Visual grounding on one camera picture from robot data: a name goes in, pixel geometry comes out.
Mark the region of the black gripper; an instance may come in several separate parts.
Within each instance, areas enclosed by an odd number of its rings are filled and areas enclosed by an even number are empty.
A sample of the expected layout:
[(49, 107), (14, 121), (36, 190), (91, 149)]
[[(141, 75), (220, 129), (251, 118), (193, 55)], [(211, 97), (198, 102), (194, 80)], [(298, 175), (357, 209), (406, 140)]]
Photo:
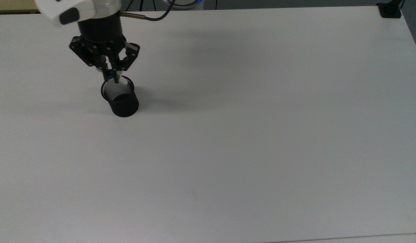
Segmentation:
[[(87, 19), (78, 22), (80, 36), (72, 38), (69, 48), (86, 65), (95, 67), (98, 71), (107, 73), (109, 70), (106, 57), (106, 47), (112, 45), (111, 66), (112, 77), (118, 83), (118, 72), (128, 71), (137, 59), (140, 46), (127, 43), (123, 35), (120, 16)], [(120, 58), (120, 52), (125, 51), (125, 57)]]

